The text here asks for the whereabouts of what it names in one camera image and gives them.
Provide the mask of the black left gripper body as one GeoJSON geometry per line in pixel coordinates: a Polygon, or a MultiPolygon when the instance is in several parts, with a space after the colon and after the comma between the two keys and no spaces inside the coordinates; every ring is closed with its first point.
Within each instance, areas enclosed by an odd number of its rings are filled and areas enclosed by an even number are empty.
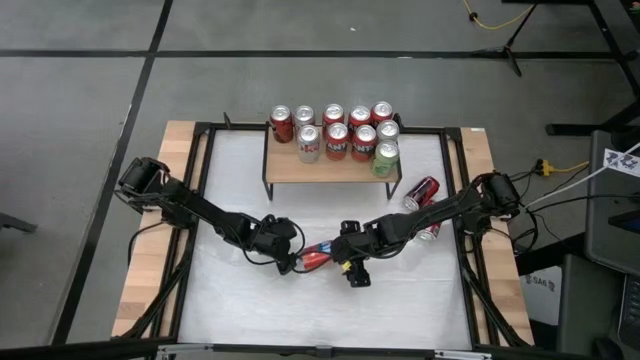
{"type": "Polygon", "coordinates": [[[295,266],[296,255],[291,251],[291,240],[297,235],[290,219],[269,214],[252,230],[247,250],[270,257],[278,272],[287,275],[295,266]]]}

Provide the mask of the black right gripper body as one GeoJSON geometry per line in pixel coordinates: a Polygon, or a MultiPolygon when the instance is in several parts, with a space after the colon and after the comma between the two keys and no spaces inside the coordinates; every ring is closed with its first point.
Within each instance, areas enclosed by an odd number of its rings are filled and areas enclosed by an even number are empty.
{"type": "Polygon", "coordinates": [[[342,221],[339,236],[330,242],[331,259],[341,267],[352,288],[371,285],[365,260],[382,259],[394,251],[395,246],[390,245],[378,230],[372,227],[362,230],[360,223],[354,220],[342,221]]]}

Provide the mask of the red Fanta strawberry can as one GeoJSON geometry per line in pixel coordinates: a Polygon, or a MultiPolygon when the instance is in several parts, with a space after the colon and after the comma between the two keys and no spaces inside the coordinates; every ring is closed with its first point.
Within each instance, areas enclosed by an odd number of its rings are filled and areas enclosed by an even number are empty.
{"type": "Polygon", "coordinates": [[[341,105],[336,103],[328,104],[322,113],[322,123],[324,126],[329,126],[333,123],[344,122],[344,109],[341,105]]]}
{"type": "Polygon", "coordinates": [[[302,264],[301,273],[311,272],[332,260],[331,242],[324,241],[310,245],[299,254],[302,264]]]}
{"type": "Polygon", "coordinates": [[[357,128],[362,125],[368,125],[371,123],[371,112],[370,109],[357,105],[354,106],[348,114],[348,127],[350,129],[357,128]]]}
{"type": "Polygon", "coordinates": [[[375,153],[376,130],[371,125],[358,126],[352,137],[351,156],[355,161],[367,162],[375,153]]]}
{"type": "Polygon", "coordinates": [[[348,146],[348,128],[344,123],[333,123],[326,130],[326,156],[330,160],[343,160],[348,146]]]}
{"type": "Polygon", "coordinates": [[[388,102],[376,102],[370,110],[372,126],[377,127],[381,122],[392,119],[393,114],[393,107],[388,102]]]}

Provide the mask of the dark red soda can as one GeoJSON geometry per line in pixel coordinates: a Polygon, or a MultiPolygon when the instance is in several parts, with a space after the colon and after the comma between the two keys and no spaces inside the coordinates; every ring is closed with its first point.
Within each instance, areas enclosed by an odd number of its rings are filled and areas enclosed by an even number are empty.
{"type": "Polygon", "coordinates": [[[440,183],[435,178],[424,177],[405,194],[404,207],[411,211],[419,210],[433,198],[439,188],[440,183]]]}

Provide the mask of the green sparkling water can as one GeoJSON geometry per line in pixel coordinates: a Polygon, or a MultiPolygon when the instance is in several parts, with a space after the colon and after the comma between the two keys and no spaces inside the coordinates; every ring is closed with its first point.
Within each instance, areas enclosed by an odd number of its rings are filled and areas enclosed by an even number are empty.
{"type": "Polygon", "coordinates": [[[399,146],[395,141],[384,140],[375,149],[371,172],[376,177],[387,177],[400,158],[399,146]]]}

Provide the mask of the silver Diet Coke can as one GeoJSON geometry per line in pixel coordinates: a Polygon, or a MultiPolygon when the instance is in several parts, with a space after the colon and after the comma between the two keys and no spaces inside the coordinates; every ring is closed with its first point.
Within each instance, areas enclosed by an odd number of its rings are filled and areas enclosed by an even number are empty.
{"type": "Polygon", "coordinates": [[[298,106],[293,113],[293,118],[296,127],[314,125],[316,123],[315,112],[313,108],[308,105],[298,106]]]}
{"type": "Polygon", "coordinates": [[[304,125],[297,133],[298,157],[303,163],[314,163],[320,156],[320,132],[314,125],[304,125]]]}

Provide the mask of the dark red Coca-Cola can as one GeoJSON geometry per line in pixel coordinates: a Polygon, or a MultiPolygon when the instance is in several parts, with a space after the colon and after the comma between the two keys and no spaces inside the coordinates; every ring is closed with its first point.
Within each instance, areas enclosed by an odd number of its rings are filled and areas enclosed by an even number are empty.
{"type": "Polygon", "coordinates": [[[293,139],[293,118],[285,105],[276,105],[270,112],[270,125],[274,139],[279,143],[288,143],[293,139]]]}

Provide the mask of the silver and orange sparkling can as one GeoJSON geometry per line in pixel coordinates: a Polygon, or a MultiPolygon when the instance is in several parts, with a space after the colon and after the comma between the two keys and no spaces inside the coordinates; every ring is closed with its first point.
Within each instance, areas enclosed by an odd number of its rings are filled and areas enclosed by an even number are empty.
{"type": "Polygon", "coordinates": [[[377,139],[379,142],[398,142],[400,135],[399,125],[391,119],[381,121],[376,127],[377,139]]]}

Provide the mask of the wooden shelf black metal legs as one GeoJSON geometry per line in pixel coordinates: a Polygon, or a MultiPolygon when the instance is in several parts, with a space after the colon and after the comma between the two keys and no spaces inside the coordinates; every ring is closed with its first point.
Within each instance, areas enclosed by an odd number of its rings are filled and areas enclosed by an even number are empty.
{"type": "Polygon", "coordinates": [[[350,153],[343,160],[330,160],[324,154],[324,146],[321,146],[321,155],[316,162],[303,163],[299,160],[296,143],[277,142],[269,123],[265,125],[262,182],[270,200],[273,199],[274,184],[296,183],[383,183],[390,200],[401,180],[401,162],[387,177],[377,177],[371,172],[370,162],[355,161],[350,153]]]}

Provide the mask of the white printed box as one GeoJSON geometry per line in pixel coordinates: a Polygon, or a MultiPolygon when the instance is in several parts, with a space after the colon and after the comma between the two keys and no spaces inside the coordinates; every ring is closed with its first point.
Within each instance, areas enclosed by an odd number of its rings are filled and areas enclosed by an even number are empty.
{"type": "Polygon", "coordinates": [[[562,269],[553,266],[520,277],[530,320],[557,326],[559,320],[562,269]]]}

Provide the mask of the dark grey cabinet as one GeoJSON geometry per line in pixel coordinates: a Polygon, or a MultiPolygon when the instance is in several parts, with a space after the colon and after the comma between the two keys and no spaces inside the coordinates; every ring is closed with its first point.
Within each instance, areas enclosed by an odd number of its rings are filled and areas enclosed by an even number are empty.
{"type": "Polygon", "coordinates": [[[562,267],[557,350],[640,360],[640,278],[567,255],[562,267]]]}

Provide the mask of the black floor stand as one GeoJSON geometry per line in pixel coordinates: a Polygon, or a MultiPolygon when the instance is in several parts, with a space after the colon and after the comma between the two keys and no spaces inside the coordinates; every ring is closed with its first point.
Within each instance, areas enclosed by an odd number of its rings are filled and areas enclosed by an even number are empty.
{"type": "Polygon", "coordinates": [[[524,18],[518,24],[518,27],[507,40],[504,46],[499,50],[499,54],[506,60],[512,71],[517,77],[522,76],[521,69],[517,63],[515,53],[512,51],[513,44],[528,22],[530,16],[539,5],[567,5],[567,6],[584,6],[587,7],[598,27],[599,32],[603,36],[608,51],[604,53],[586,53],[586,52],[559,52],[557,56],[553,56],[550,52],[534,53],[533,59],[577,59],[577,60],[613,60],[619,68],[631,87],[634,100],[618,113],[608,120],[595,125],[580,124],[562,124],[550,123],[545,126],[545,132],[549,136],[589,136],[593,131],[619,131],[629,128],[629,124],[640,117],[640,80],[636,79],[630,63],[640,60],[640,48],[623,51],[618,44],[612,28],[606,22],[604,15],[596,4],[596,0],[501,0],[503,3],[513,4],[530,4],[531,8],[525,12],[524,18]]]}

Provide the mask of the grey desk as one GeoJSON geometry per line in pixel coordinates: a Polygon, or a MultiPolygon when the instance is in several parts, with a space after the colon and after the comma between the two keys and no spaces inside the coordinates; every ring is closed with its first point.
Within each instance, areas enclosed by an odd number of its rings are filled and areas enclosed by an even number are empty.
{"type": "Polygon", "coordinates": [[[640,178],[607,169],[587,181],[585,253],[594,262],[640,277],[640,234],[611,225],[609,219],[640,210],[640,178]]]}

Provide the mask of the dark floor object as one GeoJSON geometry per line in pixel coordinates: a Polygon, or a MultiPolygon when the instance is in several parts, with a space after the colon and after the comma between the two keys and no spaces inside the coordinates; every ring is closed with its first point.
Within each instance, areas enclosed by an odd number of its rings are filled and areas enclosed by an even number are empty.
{"type": "Polygon", "coordinates": [[[23,233],[34,233],[37,229],[35,224],[31,224],[19,218],[0,212],[0,230],[15,229],[23,233]]]}

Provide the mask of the white printed paper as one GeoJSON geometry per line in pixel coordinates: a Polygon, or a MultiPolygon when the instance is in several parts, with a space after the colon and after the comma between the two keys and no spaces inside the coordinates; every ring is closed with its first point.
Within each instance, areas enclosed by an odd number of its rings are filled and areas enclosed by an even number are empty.
{"type": "Polygon", "coordinates": [[[640,143],[625,152],[606,148],[603,152],[602,165],[605,169],[640,178],[640,143]]]}

